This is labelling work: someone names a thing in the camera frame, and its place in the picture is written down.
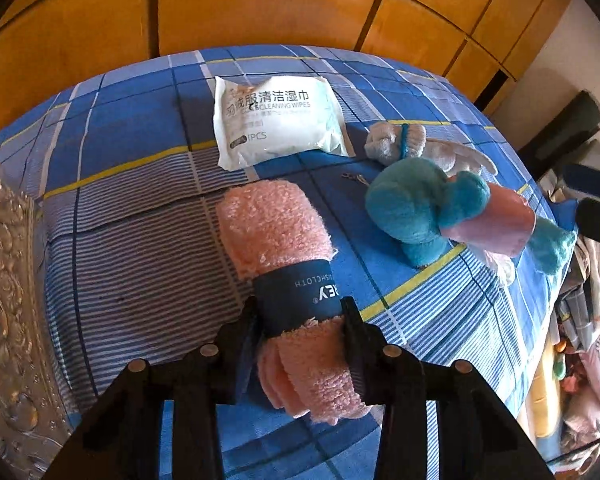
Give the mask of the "white wet wipes packet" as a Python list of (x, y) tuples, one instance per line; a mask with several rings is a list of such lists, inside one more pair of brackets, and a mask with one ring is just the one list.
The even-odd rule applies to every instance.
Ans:
[(352, 158), (341, 105), (323, 77), (274, 76), (255, 86), (215, 79), (213, 131), (227, 171), (307, 151)]

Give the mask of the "orange wooden wardrobe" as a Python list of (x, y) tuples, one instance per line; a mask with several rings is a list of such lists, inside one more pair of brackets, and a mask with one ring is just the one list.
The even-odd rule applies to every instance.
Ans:
[(570, 0), (14, 0), (0, 18), (0, 130), (54, 93), (161, 55), (335, 47), (445, 76), (478, 99), (519, 80)]

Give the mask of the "white plush angel toy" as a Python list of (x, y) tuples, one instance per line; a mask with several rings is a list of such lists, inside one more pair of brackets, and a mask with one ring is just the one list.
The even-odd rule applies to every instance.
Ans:
[(465, 144), (430, 138), (422, 124), (376, 122), (368, 130), (364, 150), (368, 158), (385, 167), (406, 158), (424, 158), (440, 167), (448, 177), (461, 171), (478, 176), (498, 174), (489, 156)]

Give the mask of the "teal plush towel doll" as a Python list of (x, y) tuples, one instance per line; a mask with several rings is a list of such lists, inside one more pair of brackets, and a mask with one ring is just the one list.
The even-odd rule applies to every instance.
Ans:
[(382, 170), (366, 191), (365, 209), (418, 268), (436, 262), (455, 242), (511, 259), (528, 252), (540, 272), (554, 275), (577, 240), (511, 188), (466, 170), (449, 177), (424, 158), (404, 158)]

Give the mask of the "blue plaid bedsheet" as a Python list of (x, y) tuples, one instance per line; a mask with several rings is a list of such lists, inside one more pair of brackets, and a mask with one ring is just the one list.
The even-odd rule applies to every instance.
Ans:
[[(228, 172), (218, 165), (215, 79), (260, 84), (321, 76), (343, 111), (355, 156), (320, 151)], [(282, 178), (323, 217), (338, 289), (388, 341), (419, 358), (477, 367), (506, 406), (524, 405), (560, 279), (515, 261), (504, 285), (471, 250), (451, 246), (416, 270), (364, 210), (378, 166), (371, 125), (423, 124), (478, 148), (498, 184), (542, 217), (550, 206), (504, 136), (448, 78), (370, 54), (248, 46), (172, 54), (61, 91), (0, 131), (8, 182), (34, 201), (45, 318), (70, 429), (135, 358), (174, 360), (236, 318), (249, 292), (222, 247), (216, 204), (234, 186)]]

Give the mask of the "pink dishcloth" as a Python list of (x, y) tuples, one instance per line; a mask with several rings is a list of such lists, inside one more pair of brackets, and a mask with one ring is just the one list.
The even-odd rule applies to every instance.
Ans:
[(344, 355), (336, 254), (321, 215), (298, 185), (263, 180), (228, 190), (216, 206), (224, 250), (260, 301), (260, 386), (276, 410), (336, 425), (370, 407)]

